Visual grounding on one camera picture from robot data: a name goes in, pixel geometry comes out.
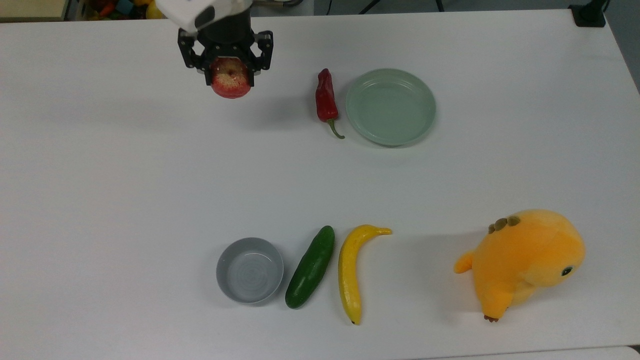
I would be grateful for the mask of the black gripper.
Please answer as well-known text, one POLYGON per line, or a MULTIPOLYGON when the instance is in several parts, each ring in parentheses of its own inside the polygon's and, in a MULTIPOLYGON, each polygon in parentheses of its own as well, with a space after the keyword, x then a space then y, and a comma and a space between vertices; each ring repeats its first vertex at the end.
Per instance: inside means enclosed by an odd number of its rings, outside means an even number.
POLYGON ((250 13, 218 18, 214 18, 212 13, 202 13, 199 16, 199 32, 178 31, 178 47, 185 66, 206 76, 212 75, 211 64, 215 58, 249 54, 253 43, 260 50, 259 55, 252 53, 251 58, 251 72, 257 75, 271 68, 274 33, 271 30, 253 32, 250 13), (194 48, 196 43, 203 46, 200 53, 194 48))

